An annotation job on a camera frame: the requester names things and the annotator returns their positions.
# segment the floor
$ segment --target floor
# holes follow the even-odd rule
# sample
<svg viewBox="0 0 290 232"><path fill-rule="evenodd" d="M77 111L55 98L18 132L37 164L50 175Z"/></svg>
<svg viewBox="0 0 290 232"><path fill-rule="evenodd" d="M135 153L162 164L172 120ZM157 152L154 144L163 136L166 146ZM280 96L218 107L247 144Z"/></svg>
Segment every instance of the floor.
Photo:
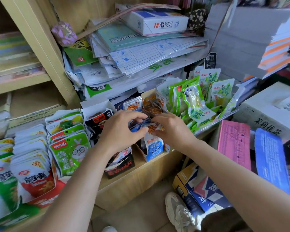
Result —
<svg viewBox="0 0 290 232"><path fill-rule="evenodd" d="M173 191L174 177L171 174L120 209L93 219L88 232L100 232L105 226L114 226L118 232L176 232L164 203L166 194Z"/></svg>

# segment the white box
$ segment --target white box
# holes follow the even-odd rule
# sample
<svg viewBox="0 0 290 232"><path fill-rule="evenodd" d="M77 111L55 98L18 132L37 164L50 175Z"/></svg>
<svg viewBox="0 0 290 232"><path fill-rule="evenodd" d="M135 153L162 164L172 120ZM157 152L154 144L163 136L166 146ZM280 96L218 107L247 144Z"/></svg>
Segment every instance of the white box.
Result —
<svg viewBox="0 0 290 232"><path fill-rule="evenodd" d="M115 4L116 13L126 10L129 5ZM126 24L143 36L181 32L187 29L188 17L175 11L161 8L146 8L132 11L121 17Z"/></svg>
<svg viewBox="0 0 290 232"><path fill-rule="evenodd" d="M233 117L234 121L262 128L290 140L290 86L276 82L244 101Z"/></svg>

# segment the sneaker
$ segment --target sneaker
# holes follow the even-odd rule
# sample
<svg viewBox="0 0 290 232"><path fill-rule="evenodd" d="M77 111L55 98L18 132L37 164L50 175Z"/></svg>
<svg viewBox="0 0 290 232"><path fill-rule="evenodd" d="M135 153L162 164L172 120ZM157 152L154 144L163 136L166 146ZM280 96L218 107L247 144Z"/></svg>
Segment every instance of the sneaker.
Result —
<svg viewBox="0 0 290 232"><path fill-rule="evenodd" d="M117 230L112 226L107 226L101 232L117 232Z"/></svg>
<svg viewBox="0 0 290 232"><path fill-rule="evenodd" d="M194 232L197 228L193 215L182 198L170 192L165 197L166 214L177 232Z"/></svg>

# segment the human hand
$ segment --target human hand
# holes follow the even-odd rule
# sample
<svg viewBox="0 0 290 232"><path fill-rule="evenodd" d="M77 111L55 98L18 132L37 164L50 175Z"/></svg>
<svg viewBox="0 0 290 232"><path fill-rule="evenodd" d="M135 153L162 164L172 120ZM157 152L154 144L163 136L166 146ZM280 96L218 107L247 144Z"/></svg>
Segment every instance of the human hand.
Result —
<svg viewBox="0 0 290 232"><path fill-rule="evenodd" d="M154 117L152 122L158 122L164 127L164 130L155 130L152 134L184 154L192 144L198 141L184 121L172 113L160 114Z"/></svg>
<svg viewBox="0 0 290 232"><path fill-rule="evenodd" d="M136 120L143 122L147 115L132 110L120 110L111 116L105 123L97 145L104 145L111 155L123 151L132 144L136 143L148 132L144 127L137 132L132 133L128 128L128 122Z"/></svg>

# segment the forearm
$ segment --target forearm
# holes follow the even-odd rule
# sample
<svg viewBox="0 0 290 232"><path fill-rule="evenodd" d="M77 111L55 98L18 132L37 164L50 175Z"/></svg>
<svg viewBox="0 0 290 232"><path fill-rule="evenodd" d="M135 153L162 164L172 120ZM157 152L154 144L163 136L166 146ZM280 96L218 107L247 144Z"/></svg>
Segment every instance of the forearm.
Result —
<svg viewBox="0 0 290 232"><path fill-rule="evenodd" d="M97 191L109 161L103 145L89 150L58 198L47 210L36 232L87 231Z"/></svg>
<svg viewBox="0 0 290 232"><path fill-rule="evenodd" d="M187 154L254 231L290 231L290 195L197 140Z"/></svg>

